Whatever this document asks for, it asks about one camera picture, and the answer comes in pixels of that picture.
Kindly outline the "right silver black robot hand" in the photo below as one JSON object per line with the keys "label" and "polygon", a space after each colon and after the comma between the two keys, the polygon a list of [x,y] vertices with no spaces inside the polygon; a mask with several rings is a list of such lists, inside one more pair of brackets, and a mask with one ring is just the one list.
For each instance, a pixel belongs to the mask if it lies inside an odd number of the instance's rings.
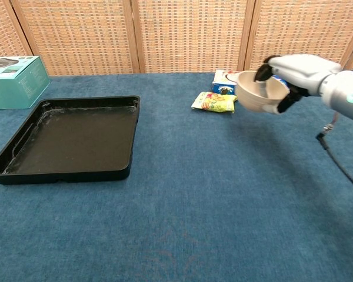
{"label": "right silver black robot hand", "polygon": [[268,113],[281,114],[303,97],[318,96],[324,79],[342,70],[340,64],[315,55],[272,55],[258,68],[254,81],[262,83],[275,75],[287,83],[289,94],[279,104],[263,106]]}

